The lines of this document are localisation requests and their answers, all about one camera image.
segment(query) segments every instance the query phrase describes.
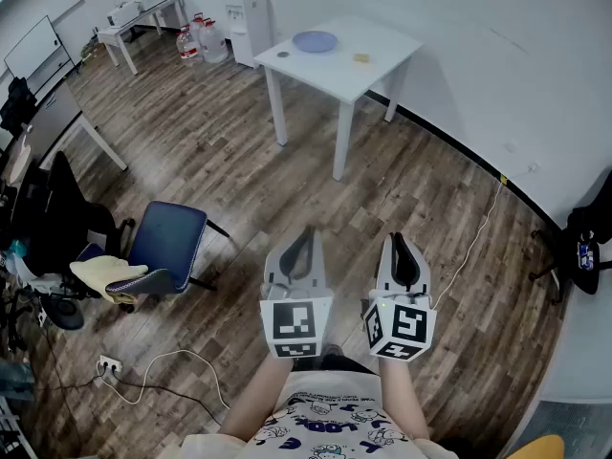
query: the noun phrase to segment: person's left arm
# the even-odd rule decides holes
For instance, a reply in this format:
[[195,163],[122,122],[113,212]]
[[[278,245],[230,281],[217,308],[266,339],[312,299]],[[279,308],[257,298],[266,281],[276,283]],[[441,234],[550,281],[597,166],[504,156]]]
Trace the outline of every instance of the person's left arm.
[[231,407],[219,433],[248,442],[272,415],[293,365],[293,359],[275,359],[268,354]]

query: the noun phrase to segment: white t-shirt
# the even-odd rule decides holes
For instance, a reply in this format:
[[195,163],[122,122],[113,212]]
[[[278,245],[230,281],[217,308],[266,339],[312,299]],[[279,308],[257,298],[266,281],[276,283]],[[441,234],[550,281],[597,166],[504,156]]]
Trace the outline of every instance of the white t-shirt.
[[228,435],[189,435],[181,459],[456,459],[429,440],[411,440],[383,411],[378,376],[294,372],[274,414],[245,444]]

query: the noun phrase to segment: whiteboard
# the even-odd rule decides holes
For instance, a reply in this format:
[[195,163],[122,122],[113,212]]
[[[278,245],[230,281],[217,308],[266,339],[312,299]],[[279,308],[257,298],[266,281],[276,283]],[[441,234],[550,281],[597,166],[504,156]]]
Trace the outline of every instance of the whiteboard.
[[4,61],[14,77],[29,78],[60,47],[59,37],[49,17],[45,17],[17,43]]

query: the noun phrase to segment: forearm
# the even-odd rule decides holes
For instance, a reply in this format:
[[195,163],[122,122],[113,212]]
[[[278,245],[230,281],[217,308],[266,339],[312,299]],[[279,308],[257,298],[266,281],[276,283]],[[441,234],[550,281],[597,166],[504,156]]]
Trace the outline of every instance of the forearm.
[[423,410],[414,392],[405,362],[379,359],[382,384],[382,408],[402,432],[414,439],[429,439]]
[[275,359],[269,354],[231,407],[219,433],[248,442],[272,414],[293,364],[291,359]]

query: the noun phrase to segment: blue plate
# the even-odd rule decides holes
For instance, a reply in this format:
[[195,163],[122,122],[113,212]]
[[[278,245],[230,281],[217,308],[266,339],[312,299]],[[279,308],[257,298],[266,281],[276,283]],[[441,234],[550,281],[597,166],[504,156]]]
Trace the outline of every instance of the blue plate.
[[324,53],[336,48],[338,38],[323,31],[307,31],[294,35],[294,44],[306,53]]

